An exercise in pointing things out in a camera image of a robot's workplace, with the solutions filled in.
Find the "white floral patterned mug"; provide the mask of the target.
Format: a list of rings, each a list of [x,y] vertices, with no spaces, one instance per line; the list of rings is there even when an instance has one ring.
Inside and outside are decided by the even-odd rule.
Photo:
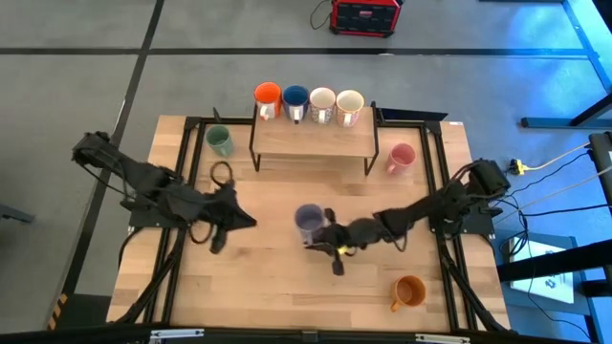
[[[329,88],[315,88],[309,97],[309,113],[318,124],[328,124],[336,106],[336,94]]]

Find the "cream pink patterned mug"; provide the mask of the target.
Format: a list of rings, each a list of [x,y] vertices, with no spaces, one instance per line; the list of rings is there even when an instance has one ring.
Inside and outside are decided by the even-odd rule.
[[[348,128],[356,124],[364,106],[364,97],[355,90],[340,92],[336,98],[337,121],[340,126]]]

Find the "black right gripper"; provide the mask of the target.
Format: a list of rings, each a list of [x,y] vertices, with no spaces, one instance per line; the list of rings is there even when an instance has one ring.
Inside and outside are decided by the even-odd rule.
[[[324,209],[325,218],[330,225],[318,229],[313,234],[313,243],[305,248],[322,252],[329,252],[334,258],[332,271],[337,276],[344,274],[343,263],[340,259],[339,247],[356,247],[366,249],[369,244],[376,244],[385,235],[381,222],[373,218],[359,218],[347,226],[341,225],[336,219],[336,213],[332,208]]]

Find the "black metal bar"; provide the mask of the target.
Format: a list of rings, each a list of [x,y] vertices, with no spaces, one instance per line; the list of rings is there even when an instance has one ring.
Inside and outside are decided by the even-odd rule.
[[[510,282],[604,266],[612,266],[612,239],[500,265],[497,272]]]

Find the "purple mug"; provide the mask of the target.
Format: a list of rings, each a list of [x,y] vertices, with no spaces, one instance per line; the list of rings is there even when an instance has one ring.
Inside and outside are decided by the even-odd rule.
[[[295,212],[294,220],[304,245],[312,245],[319,240],[326,226],[324,210],[317,204],[300,206]]]

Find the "red and black case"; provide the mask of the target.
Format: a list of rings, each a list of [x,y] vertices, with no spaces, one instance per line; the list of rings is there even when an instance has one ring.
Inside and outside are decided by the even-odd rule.
[[[405,0],[331,0],[334,34],[387,38],[395,32]]]

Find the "black stand post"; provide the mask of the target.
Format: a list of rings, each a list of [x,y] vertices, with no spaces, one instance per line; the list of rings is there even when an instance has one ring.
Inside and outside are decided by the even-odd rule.
[[[612,131],[589,136],[590,156],[599,175],[601,188],[612,215]]]

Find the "green mug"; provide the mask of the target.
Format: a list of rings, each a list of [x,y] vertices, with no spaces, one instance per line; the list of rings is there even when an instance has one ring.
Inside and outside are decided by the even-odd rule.
[[[233,154],[234,144],[226,126],[211,126],[205,133],[205,140],[216,155],[227,158]]]

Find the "silver metal bracket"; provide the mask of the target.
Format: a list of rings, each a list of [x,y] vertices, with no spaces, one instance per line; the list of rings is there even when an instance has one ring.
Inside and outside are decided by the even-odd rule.
[[[166,329],[152,331],[147,344],[164,344],[170,339],[202,337],[204,329]]]
[[[415,341],[426,344],[471,344],[469,337],[435,333],[416,333]]]

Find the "wooden shelf riser black legs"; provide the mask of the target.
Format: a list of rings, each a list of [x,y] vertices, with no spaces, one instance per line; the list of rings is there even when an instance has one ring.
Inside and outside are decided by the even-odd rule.
[[[293,124],[286,118],[258,119],[254,108],[249,143],[253,167],[259,171],[263,155],[361,158],[368,176],[380,153],[380,121],[375,101],[360,110],[357,123],[350,128],[311,120]]]

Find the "white printed sheet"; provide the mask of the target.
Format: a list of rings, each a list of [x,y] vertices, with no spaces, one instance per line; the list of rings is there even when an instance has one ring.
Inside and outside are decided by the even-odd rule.
[[[510,257],[509,261],[513,263],[514,261],[521,261],[524,259],[561,251],[563,251],[563,248],[561,247],[550,246],[528,240],[524,247],[518,251],[518,253]],[[513,290],[529,292],[531,294],[557,300],[562,303],[574,303],[574,274],[572,272],[512,281],[510,283],[510,287]]]

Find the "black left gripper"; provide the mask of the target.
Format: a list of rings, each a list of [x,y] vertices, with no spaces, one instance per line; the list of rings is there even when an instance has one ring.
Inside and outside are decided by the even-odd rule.
[[[226,245],[230,231],[257,226],[257,221],[235,202],[235,191],[231,185],[220,187],[212,196],[214,203],[205,206],[204,215],[204,221],[209,223],[208,234],[198,239],[192,226],[188,235],[191,242],[198,245],[211,240],[209,251],[219,254]]]

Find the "grey furniture foot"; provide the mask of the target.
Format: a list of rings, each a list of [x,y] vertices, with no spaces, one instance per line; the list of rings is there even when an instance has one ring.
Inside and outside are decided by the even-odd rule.
[[[12,219],[21,223],[29,224],[34,220],[34,216],[13,207],[0,204],[0,219]]]

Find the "amber orange mug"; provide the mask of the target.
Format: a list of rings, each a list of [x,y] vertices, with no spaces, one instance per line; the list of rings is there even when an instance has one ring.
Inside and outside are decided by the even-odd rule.
[[[414,275],[403,276],[392,284],[391,298],[392,312],[397,312],[401,307],[417,307],[426,299],[426,286]]]

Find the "blue mug white handle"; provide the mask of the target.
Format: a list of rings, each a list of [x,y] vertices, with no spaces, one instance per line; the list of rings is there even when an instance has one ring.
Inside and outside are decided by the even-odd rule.
[[[294,124],[304,120],[309,106],[309,95],[309,90],[301,85],[291,85],[282,92],[283,109]]]

